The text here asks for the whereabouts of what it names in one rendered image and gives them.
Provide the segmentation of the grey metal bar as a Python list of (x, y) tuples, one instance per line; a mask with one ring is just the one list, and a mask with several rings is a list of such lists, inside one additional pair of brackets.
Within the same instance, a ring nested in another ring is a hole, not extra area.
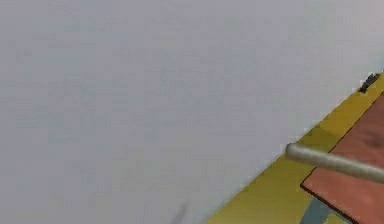
[(384, 169), (357, 160), (325, 153), (290, 143), (285, 147), (285, 156), (317, 168), (333, 170), (349, 176), (384, 184)]

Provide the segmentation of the small black object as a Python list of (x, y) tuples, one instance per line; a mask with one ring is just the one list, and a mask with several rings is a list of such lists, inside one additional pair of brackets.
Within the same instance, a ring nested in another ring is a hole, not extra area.
[(368, 88), (380, 77), (379, 73), (371, 73), (359, 88), (360, 93), (365, 93)]

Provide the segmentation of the reddish brown wooden table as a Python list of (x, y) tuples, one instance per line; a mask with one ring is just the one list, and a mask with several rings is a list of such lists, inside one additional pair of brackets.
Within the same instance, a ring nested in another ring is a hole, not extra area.
[[(384, 168), (384, 94), (331, 152)], [(384, 184), (315, 168), (300, 187), (313, 197), (300, 224), (324, 224), (332, 212), (348, 224), (384, 224)]]

